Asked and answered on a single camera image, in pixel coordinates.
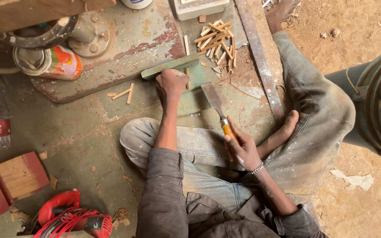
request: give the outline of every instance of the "blue barrel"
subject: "blue barrel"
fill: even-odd
[[[343,141],[381,156],[381,55],[372,62],[327,74],[325,78],[345,91],[357,111],[354,128]]]

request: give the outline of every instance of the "grey jacket sleeve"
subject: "grey jacket sleeve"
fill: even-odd
[[[299,210],[292,215],[274,217],[278,235],[287,238],[327,238],[304,206],[299,204],[298,208]]]
[[[138,208],[136,238],[188,237],[182,192],[183,158],[170,149],[152,149]]]

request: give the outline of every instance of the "man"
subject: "man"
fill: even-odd
[[[176,127],[179,97],[189,78],[174,69],[157,77],[161,122],[136,119],[120,135],[130,160],[146,175],[137,238],[326,237],[301,204],[336,159],[353,127],[355,108],[282,32],[280,22],[299,1],[282,0],[266,17],[286,88],[300,112],[291,111],[283,127],[258,147],[230,117],[242,145],[220,136],[222,132]],[[222,137],[248,171],[239,183],[209,176],[193,165],[228,167]]]

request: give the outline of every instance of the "hand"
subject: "hand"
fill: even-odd
[[[178,70],[163,69],[161,74],[157,76],[156,80],[158,82],[158,96],[164,107],[169,100],[179,100],[179,97],[186,89],[186,84],[189,82],[190,78],[188,75]]]
[[[239,164],[248,171],[254,171],[261,165],[261,159],[258,155],[254,139],[237,127],[235,121],[233,121],[230,116],[227,117],[227,120],[237,139],[241,141],[242,146],[230,136],[224,136],[224,140],[227,142],[227,145],[235,151],[236,159]]]

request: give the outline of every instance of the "pile of wood sticks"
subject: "pile of wood sticks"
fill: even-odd
[[[201,37],[194,40],[194,42],[198,44],[199,55],[206,54],[211,60],[214,57],[217,65],[220,65],[221,62],[227,62],[229,69],[236,67],[237,50],[235,48],[235,36],[231,32],[232,28],[232,22],[223,23],[221,19],[214,23],[209,23],[208,26],[204,26]],[[225,39],[230,38],[232,41],[230,46],[227,46]],[[219,57],[221,48],[223,48],[224,52]]]

